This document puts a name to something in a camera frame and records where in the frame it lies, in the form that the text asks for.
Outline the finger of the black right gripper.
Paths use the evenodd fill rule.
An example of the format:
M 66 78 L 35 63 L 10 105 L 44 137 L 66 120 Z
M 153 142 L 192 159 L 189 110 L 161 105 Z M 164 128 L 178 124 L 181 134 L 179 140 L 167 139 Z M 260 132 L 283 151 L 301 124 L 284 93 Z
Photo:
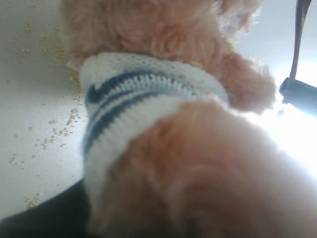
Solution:
M 283 96 L 283 103 L 291 104 L 313 117 L 317 116 L 316 87 L 287 77 L 280 85 L 279 92 Z

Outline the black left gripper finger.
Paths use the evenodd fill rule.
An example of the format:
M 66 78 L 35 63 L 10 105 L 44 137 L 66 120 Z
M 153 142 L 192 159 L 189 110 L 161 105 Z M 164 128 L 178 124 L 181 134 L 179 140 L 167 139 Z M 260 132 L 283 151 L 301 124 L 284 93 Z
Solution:
M 2 238 L 92 238 L 83 180 L 44 203 L 0 222 Z

